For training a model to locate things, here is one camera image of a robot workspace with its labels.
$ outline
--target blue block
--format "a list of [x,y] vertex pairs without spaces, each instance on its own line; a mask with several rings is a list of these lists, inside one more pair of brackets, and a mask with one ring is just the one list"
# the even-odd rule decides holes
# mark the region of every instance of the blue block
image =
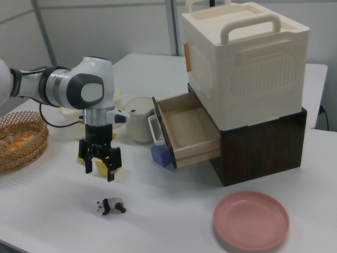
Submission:
[[172,163],[172,158],[169,149],[166,145],[153,146],[151,148],[152,159],[162,167],[166,167]]

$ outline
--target wicker basket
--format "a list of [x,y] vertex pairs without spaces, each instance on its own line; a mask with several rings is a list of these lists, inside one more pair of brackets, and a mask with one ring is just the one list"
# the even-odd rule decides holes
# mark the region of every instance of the wicker basket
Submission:
[[[13,141],[29,135],[20,147]],[[48,128],[38,112],[14,112],[0,117],[0,173],[20,169],[39,158],[47,147]]]

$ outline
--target box handle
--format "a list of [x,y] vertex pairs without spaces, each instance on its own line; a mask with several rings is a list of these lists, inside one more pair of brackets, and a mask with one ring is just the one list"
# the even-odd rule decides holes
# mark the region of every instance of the box handle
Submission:
[[221,35],[220,35],[221,42],[222,44],[227,44],[229,42],[229,33],[232,30],[246,27],[246,26],[262,24],[266,22],[273,23],[274,33],[279,33],[281,31],[281,20],[277,14],[275,13],[256,14],[255,16],[252,16],[252,17],[241,18],[239,20],[226,23],[221,30]]
[[159,120],[158,120],[158,118],[157,118],[157,115],[152,115],[152,116],[148,117],[147,120],[148,120],[148,124],[149,124],[149,126],[150,126],[150,130],[151,130],[152,139],[153,139],[154,144],[155,144],[156,146],[161,146],[161,145],[166,144],[164,139],[162,139],[162,140],[157,140],[157,138],[156,138],[156,136],[155,136],[155,134],[154,134],[154,130],[153,130],[153,126],[152,126],[152,121],[156,121],[156,123],[157,123],[158,125],[160,125],[160,124],[159,124]]
[[[205,0],[187,0],[186,1],[186,13],[192,12],[192,4],[194,4],[196,2],[201,2],[201,1],[205,1]],[[231,0],[224,0],[224,2],[225,2],[225,5],[231,4]]]

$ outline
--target toy panda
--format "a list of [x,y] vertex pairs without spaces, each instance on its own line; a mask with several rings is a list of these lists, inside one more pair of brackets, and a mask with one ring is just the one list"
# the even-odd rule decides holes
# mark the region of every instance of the toy panda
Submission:
[[120,211],[121,213],[125,213],[126,209],[123,206],[124,201],[120,198],[109,198],[109,199],[103,199],[103,201],[99,202],[97,201],[97,210],[103,211],[102,215],[107,215],[111,209],[116,209]]

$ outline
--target open drawer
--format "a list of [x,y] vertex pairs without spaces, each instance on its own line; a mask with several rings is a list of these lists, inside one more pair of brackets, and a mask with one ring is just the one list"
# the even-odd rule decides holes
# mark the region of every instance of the open drawer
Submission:
[[153,102],[175,168],[221,155],[220,133],[193,93]]

